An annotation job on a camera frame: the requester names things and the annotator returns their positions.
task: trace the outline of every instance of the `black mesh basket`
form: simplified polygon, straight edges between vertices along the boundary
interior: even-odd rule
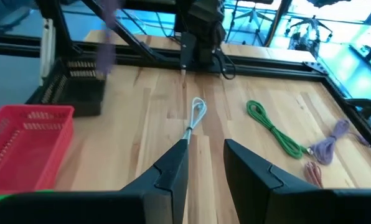
[[[59,58],[28,104],[71,105],[73,116],[101,113],[106,77],[92,58]]]

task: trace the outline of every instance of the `wooden tabletop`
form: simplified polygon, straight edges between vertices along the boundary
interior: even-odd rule
[[[153,47],[178,48],[161,37],[139,38]],[[87,41],[98,41],[98,33],[91,32]],[[223,49],[254,57],[281,55],[261,47],[225,45]],[[311,57],[278,52],[286,52],[290,60]],[[188,73],[184,88],[176,70],[115,66],[108,75],[102,114],[74,119],[72,144],[55,189],[123,188],[181,138],[196,96],[206,101],[208,109],[189,146],[184,223],[190,224],[238,223],[225,178],[224,139],[236,140],[301,179],[303,166],[314,161],[309,156],[300,160],[289,157],[272,134],[248,116],[248,100],[259,101],[278,129],[306,147],[330,135],[335,123],[347,118],[325,87],[316,82],[245,76],[224,80]],[[357,133],[353,126],[351,131]],[[371,188],[371,148],[346,135],[336,142],[333,162],[321,169],[325,188]]]

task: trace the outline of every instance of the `coiled green cable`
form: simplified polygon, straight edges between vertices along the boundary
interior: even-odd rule
[[[309,154],[308,150],[305,147],[302,147],[290,137],[278,130],[270,119],[267,117],[266,110],[264,107],[256,101],[250,100],[247,102],[247,111],[248,114],[262,124],[265,128],[270,130],[270,132],[277,139],[280,146],[288,153],[291,157],[295,159],[300,159],[303,156],[303,153]]]

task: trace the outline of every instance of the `red plastic basket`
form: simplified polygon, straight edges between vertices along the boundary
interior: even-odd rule
[[[52,189],[73,134],[71,106],[0,109],[0,195]]]

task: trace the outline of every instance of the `white bracket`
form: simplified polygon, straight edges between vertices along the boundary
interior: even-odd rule
[[[47,77],[54,66],[55,60],[55,27],[52,19],[43,18],[43,34],[40,47],[40,77],[39,85]]]

